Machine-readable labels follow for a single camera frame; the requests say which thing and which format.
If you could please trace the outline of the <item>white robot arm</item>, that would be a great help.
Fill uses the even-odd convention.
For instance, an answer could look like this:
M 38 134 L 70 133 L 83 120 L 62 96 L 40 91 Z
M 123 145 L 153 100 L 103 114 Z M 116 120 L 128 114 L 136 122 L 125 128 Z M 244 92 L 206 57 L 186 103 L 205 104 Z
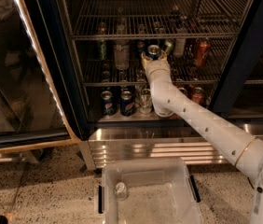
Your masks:
M 250 224 L 263 224 L 263 141 L 191 101 L 173 84 L 167 57 L 141 55 L 158 116 L 176 114 L 219 151 L 254 185 Z

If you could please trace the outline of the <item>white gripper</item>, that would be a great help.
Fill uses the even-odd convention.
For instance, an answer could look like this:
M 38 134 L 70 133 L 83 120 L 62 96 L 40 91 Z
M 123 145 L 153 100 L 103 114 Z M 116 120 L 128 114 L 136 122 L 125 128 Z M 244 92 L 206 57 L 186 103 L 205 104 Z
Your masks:
M 149 82 L 152 82 L 156 77 L 168 77 L 171 74 L 171 69 L 167 62 L 167 53 L 164 50 L 161 50 L 159 59 L 154 61 L 142 52 L 141 63 Z

